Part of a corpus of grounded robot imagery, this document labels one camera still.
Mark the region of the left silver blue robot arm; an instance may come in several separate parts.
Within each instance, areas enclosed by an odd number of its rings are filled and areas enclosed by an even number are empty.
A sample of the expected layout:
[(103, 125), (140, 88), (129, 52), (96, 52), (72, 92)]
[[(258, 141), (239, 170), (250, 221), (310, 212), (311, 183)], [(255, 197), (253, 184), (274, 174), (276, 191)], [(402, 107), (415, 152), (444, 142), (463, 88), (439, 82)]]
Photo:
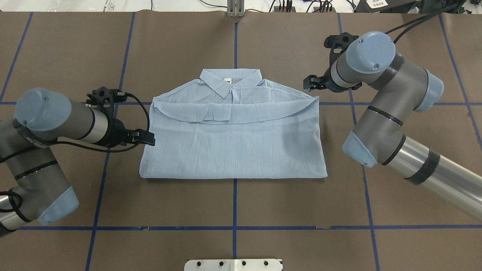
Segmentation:
[(50, 225), (70, 215), (79, 200), (51, 147), (69, 145), (102, 153), (122, 152), (140, 144), (155, 145), (149, 128), (129, 130), (115, 118), (116, 103), (133, 94), (101, 87), (86, 103), (62, 93), (33, 88), (19, 99), (11, 118), (1, 120), (1, 163), (17, 182), (1, 192), (1, 237), (34, 220)]

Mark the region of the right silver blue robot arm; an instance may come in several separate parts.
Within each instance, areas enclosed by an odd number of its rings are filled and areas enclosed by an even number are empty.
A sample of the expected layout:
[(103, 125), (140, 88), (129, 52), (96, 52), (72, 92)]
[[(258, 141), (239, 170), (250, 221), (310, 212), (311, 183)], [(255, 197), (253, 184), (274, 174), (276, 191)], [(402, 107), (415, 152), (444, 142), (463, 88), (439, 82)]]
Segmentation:
[(369, 168), (387, 166), (481, 220), (481, 176), (400, 131), (411, 113), (422, 113), (439, 100), (444, 83), (406, 60), (383, 32), (343, 32), (327, 36), (323, 45), (330, 49), (329, 67), (323, 76), (306, 77), (304, 89), (342, 93), (367, 84), (377, 91), (345, 140), (343, 152)]

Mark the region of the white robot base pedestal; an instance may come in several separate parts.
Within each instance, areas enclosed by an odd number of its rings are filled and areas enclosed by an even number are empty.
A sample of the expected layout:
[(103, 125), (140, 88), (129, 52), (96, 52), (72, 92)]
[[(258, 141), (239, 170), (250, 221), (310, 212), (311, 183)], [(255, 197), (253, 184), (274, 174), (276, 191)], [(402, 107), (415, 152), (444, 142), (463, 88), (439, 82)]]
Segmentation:
[(281, 259), (194, 259), (184, 271), (282, 271)]

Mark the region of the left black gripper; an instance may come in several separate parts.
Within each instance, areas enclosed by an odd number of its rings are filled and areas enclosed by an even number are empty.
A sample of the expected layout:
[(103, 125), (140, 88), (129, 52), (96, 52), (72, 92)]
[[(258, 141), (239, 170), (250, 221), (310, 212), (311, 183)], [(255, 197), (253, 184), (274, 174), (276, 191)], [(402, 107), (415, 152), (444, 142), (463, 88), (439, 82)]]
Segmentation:
[(153, 133), (142, 129), (126, 129), (124, 124), (114, 116), (115, 104), (126, 102), (128, 98), (136, 100), (145, 110), (143, 103), (135, 95), (119, 89), (100, 87), (87, 96), (86, 106), (90, 108), (93, 117), (91, 128), (86, 133), (87, 143), (105, 148), (128, 144), (155, 146), (156, 140)]

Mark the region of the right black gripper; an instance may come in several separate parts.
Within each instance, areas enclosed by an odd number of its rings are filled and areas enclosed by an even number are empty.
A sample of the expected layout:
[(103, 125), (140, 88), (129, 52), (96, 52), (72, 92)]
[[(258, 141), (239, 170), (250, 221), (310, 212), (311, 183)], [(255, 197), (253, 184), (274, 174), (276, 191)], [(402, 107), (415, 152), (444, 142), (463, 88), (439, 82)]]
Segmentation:
[(334, 69), (336, 71), (335, 62), (357, 38), (359, 38), (358, 35), (351, 35), (349, 33), (330, 35), (325, 38), (323, 46), (327, 49), (330, 49), (329, 68), (326, 70), (323, 76), (318, 77), (316, 75), (308, 75), (304, 79), (304, 90), (313, 91), (328, 89), (334, 93), (342, 93), (344, 91), (348, 91), (349, 89), (359, 89), (363, 85), (361, 82), (357, 84), (348, 84), (346, 87), (342, 86), (341, 83), (336, 83), (332, 75), (332, 70)]

